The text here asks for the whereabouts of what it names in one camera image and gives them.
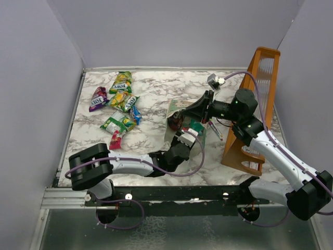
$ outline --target chip packet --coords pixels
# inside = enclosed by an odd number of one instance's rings
[[[125,99],[117,106],[117,109],[122,110],[124,113],[127,113],[136,103],[140,96],[135,96],[129,94]]]
[[[119,133],[126,133],[134,128],[135,125],[135,122],[131,121],[130,118],[119,111],[116,111],[102,126],[100,126],[100,128],[105,129],[111,134],[114,134],[116,131],[119,131]]]
[[[122,138],[123,138],[123,134],[119,133],[119,131],[116,130],[112,135],[111,142],[110,142],[110,145],[109,145],[109,149],[110,150],[120,149],[121,148],[120,143],[121,143]]]
[[[139,125],[141,120],[141,114],[139,110],[137,110],[135,105],[128,110],[128,113],[130,114],[131,118],[136,122],[136,124]]]
[[[98,87],[92,97],[92,100],[90,102],[89,112],[95,111],[97,109],[100,109],[105,106],[105,104],[108,102],[107,94],[106,94],[106,88],[104,87]]]
[[[123,90],[131,93],[132,74],[129,71],[119,72],[112,87],[109,90],[110,94],[115,94],[118,90]]]
[[[128,92],[119,90],[106,105],[111,107],[117,107],[126,98],[128,94]]]

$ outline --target gray wall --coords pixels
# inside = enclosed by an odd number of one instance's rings
[[[0,249],[28,249],[82,61],[44,0],[0,1]]]
[[[332,0],[306,0],[282,41],[275,104],[289,148],[333,174]],[[332,211],[331,204],[324,209]],[[327,232],[333,218],[324,217]]]
[[[303,0],[48,0],[87,67],[247,67]]]

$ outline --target cable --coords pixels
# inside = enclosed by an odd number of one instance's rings
[[[266,126],[266,120],[265,120],[265,116],[264,116],[264,112],[263,109],[261,107],[261,100],[260,100],[260,93],[259,93],[259,88],[257,85],[257,82],[255,80],[255,78],[253,77],[253,75],[250,72],[247,71],[239,71],[239,72],[235,72],[232,73],[228,76],[226,76],[224,78],[224,80],[229,79],[230,77],[233,77],[237,74],[247,74],[248,76],[250,76],[250,78],[252,79],[254,86],[255,86],[255,91],[257,93],[257,97],[258,97],[258,104],[259,104],[259,110],[260,110],[260,115],[261,115],[261,119],[262,119],[262,123],[264,125],[264,130],[266,135],[268,136],[268,138],[273,142],[273,144],[292,162],[294,163],[299,169],[301,169],[303,172],[307,173],[312,179],[314,179],[316,182],[318,182],[318,184],[331,196],[331,198],[333,198],[333,193],[328,189],[328,187],[321,182],[320,179],[317,178],[317,176],[313,175],[311,172],[309,172],[308,170],[306,170],[306,168],[304,168],[301,164],[299,164],[292,156],[290,156],[270,135],[270,133],[268,132],[267,126]],[[317,212],[320,215],[333,215],[333,211],[332,212]]]
[[[65,177],[66,177],[67,179],[71,179],[71,178],[69,177],[69,174],[73,173],[74,171],[77,171],[77,170],[80,169],[80,168],[83,168],[83,167],[85,167],[85,166],[88,166],[88,165],[90,165],[90,164],[93,164],[93,163],[95,163],[95,162],[99,162],[99,161],[103,161],[103,160],[131,160],[131,161],[139,161],[140,163],[148,164],[148,165],[152,166],[153,168],[156,168],[156,169],[158,169],[159,171],[161,171],[161,172],[163,172],[163,173],[165,173],[165,174],[169,174],[169,175],[171,175],[171,176],[176,176],[176,177],[191,176],[191,175],[195,174],[196,172],[198,172],[198,171],[200,170],[200,168],[202,167],[202,165],[203,165],[203,162],[204,162],[204,148],[203,148],[203,145],[202,145],[200,139],[199,139],[196,135],[194,135],[193,133],[191,133],[191,132],[189,132],[189,131],[184,131],[184,132],[185,132],[185,133],[188,133],[188,134],[190,134],[190,135],[192,135],[192,136],[196,139],[196,141],[197,141],[197,142],[199,143],[199,145],[200,145],[201,152],[202,152],[202,158],[201,158],[201,163],[200,163],[200,165],[199,165],[199,166],[198,166],[193,172],[191,172],[191,173],[186,173],[186,174],[176,174],[176,173],[167,172],[167,171],[165,171],[164,169],[161,169],[160,167],[155,166],[154,164],[152,164],[152,163],[150,163],[150,162],[148,162],[148,161],[141,160],[141,159],[136,159],[136,158],[130,158],[130,157],[104,157],[104,158],[100,158],[100,159],[95,159],[95,160],[88,161],[88,162],[86,162],[86,163],[83,163],[83,164],[81,164],[81,165],[78,165],[78,166],[72,168],[71,170],[69,170],[69,171],[67,171],[67,172],[65,173]],[[143,220],[144,220],[144,217],[145,217],[145,211],[144,211],[144,208],[143,208],[143,206],[140,204],[140,202],[138,202],[138,201],[136,201],[136,200],[134,200],[134,199],[132,199],[132,200],[128,200],[128,199],[117,199],[117,200],[114,200],[114,201],[102,201],[102,200],[100,200],[100,201],[103,202],[103,203],[118,203],[118,202],[124,202],[124,201],[126,201],[126,202],[128,202],[128,201],[129,201],[129,202],[134,202],[136,205],[138,205],[138,206],[140,207],[141,212],[142,212],[142,217],[141,217],[140,221],[139,221],[137,224],[135,224],[135,225],[133,225],[133,226],[131,226],[131,227],[125,227],[125,228],[121,228],[121,227],[117,227],[117,226],[112,226],[112,225],[109,225],[109,224],[103,224],[103,223],[101,223],[101,222],[99,221],[99,219],[98,219],[98,217],[97,217],[97,213],[96,213],[96,219],[97,219],[97,221],[98,221],[98,224],[102,224],[105,228],[108,227],[108,228],[118,229],[118,230],[130,230],[130,229],[134,229],[134,228],[138,227],[138,226],[143,222]]]
[[[99,221],[99,218],[97,216],[97,211],[96,211],[96,219],[98,221],[97,225],[101,224],[102,226],[104,226],[105,228],[112,228],[112,229],[117,229],[117,230],[130,230],[130,229],[134,229],[134,228],[137,228],[138,226],[140,226],[140,224],[144,221],[144,218],[145,218],[145,211],[144,211],[144,208],[143,206],[140,204],[140,202],[134,200],[134,199],[115,199],[113,201],[103,201],[103,200],[100,200],[100,199],[97,199],[98,201],[100,202],[103,202],[103,203],[118,203],[118,202],[134,202],[136,205],[139,206],[140,210],[141,210],[141,218],[140,218],[140,221],[133,225],[133,226],[130,226],[130,227],[117,227],[117,226],[112,226],[110,224],[103,224]]]
[[[151,167],[153,167],[153,168],[156,168],[157,170],[159,170],[159,171],[161,171],[161,172],[163,172],[163,173],[165,173],[165,174],[171,175],[171,176],[176,176],[176,177],[186,177],[186,176],[191,176],[191,175],[195,174],[196,172],[198,172],[198,171],[200,170],[200,168],[202,167],[202,165],[203,165],[203,162],[204,162],[204,148],[203,148],[203,145],[202,145],[200,139],[199,139],[196,135],[194,135],[193,133],[191,133],[191,132],[189,132],[189,131],[184,131],[184,132],[185,132],[185,133],[188,133],[188,134],[190,134],[190,135],[192,135],[192,136],[196,139],[196,141],[199,143],[200,148],[201,148],[201,151],[202,151],[202,159],[201,159],[201,163],[200,163],[200,165],[199,165],[199,166],[198,166],[193,172],[191,172],[191,173],[177,174],[177,173],[167,172],[167,171],[165,171],[164,169],[161,169],[160,167],[158,167],[158,166],[156,166],[156,165],[154,165],[154,164],[152,164],[152,163],[150,163],[150,162],[148,162],[148,161],[146,161],[146,160],[137,159],[137,158],[131,158],[131,157],[104,157],[104,158],[100,158],[100,159],[95,159],[95,160],[88,161],[88,162],[86,162],[86,163],[83,163],[83,164],[81,164],[81,165],[78,165],[78,166],[72,168],[71,170],[69,170],[68,172],[65,173],[65,177],[66,177],[67,179],[71,179],[71,178],[69,177],[69,174],[70,174],[70,173],[73,173],[74,171],[77,171],[78,169],[83,168],[83,167],[88,166],[88,165],[91,165],[91,164],[93,164],[93,163],[95,163],[95,162],[97,163],[97,162],[99,162],[99,161],[104,161],[104,160],[116,160],[116,161],[118,161],[118,160],[131,160],[131,161],[138,161],[138,162],[140,162],[140,163],[144,163],[144,164],[147,164],[147,165],[149,165],[149,166],[151,166]]]
[[[229,125],[226,125],[226,124],[221,123],[220,120],[218,120],[218,118],[216,118],[216,120],[217,120],[217,122],[218,122],[219,124],[222,124],[223,126],[226,126],[226,127],[228,127],[228,128],[232,128],[232,126],[229,126]]]
[[[281,225],[282,223],[284,223],[284,222],[288,219],[289,215],[290,215],[290,210],[288,209],[287,214],[284,216],[284,218],[283,218],[281,221],[279,221],[279,222],[277,222],[277,223],[274,223],[274,224],[264,225],[264,224],[254,223],[253,221],[249,221],[249,220],[245,219],[240,213],[238,213],[238,216],[239,216],[244,222],[246,222],[246,223],[248,223],[248,224],[251,224],[251,225],[253,225],[253,226],[261,227],[261,228],[272,228],[272,227],[276,227],[276,226],[278,226],[278,225]]]

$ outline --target red snack wrapper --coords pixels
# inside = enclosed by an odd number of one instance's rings
[[[111,138],[110,146],[109,149],[120,149],[121,148],[121,139],[123,138],[123,134],[119,133],[117,130],[116,132],[113,133],[113,136]]]

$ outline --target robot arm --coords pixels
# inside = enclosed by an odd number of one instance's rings
[[[209,79],[208,82],[213,89],[218,89],[219,84],[214,79]],[[287,205],[298,218],[308,220],[329,203],[331,197],[307,173],[317,177],[330,191],[333,178],[327,171],[319,173],[303,163],[277,142],[277,139],[267,130],[268,136],[263,123],[253,115],[257,105],[254,94],[248,89],[239,89],[231,103],[216,101],[214,92],[206,91],[201,99],[182,110],[180,115],[191,117],[202,123],[206,123],[212,117],[232,121],[232,130],[236,138],[264,155],[290,183],[290,185],[282,185],[252,177],[245,181],[245,184],[240,185],[242,195],[246,194],[249,201],[263,198]],[[108,198],[114,193],[112,182],[105,180],[108,175],[131,173],[145,177],[158,177],[164,175],[166,171],[174,172],[179,164],[188,160],[194,142],[193,136],[178,131],[168,151],[153,152],[139,157],[109,152],[106,144],[97,144],[72,155],[69,158],[71,170],[65,176],[71,174],[73,190],[89,189],[98,199]],[[279,148],[286,151],[289,157],[286,157]],[[88,164],[94,159],[97,159],[98,163]],[[306,171],[302,171],[293,161],[301,164]],[[162,171],[153,168],[152,164]]]

